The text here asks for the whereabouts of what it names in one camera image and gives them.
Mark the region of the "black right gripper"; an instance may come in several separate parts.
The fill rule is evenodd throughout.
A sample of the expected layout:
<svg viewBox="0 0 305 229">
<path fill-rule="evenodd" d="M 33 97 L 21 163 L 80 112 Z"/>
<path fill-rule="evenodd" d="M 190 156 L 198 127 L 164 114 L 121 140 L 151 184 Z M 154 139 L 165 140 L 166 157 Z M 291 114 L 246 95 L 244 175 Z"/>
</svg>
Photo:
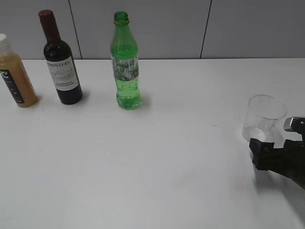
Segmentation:
<svg viewBox="0 0 305 229">
<path fill-rule="evenodd" d="M 287 177 L 305 188 L 305 144 L 302 141 L 286 140 L 283 148 L 274 149 L 274 142 L 262 142 L 251 138 L 249 148 L 252 163 L 258 170 L 270 170 Z"/>
</svg>

